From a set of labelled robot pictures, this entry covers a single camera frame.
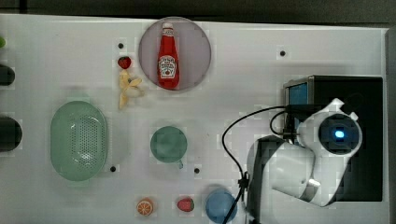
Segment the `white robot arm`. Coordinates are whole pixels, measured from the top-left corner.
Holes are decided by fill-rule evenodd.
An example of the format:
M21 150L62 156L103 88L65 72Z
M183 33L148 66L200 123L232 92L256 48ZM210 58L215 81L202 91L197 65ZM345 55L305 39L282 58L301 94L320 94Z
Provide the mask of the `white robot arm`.
M301 122L296 145L275 135L255 141L247 155L244 224L275 220L270 200L274 190L319 207L331 203L363 140L358 116L345 113L343 105L335 98Z

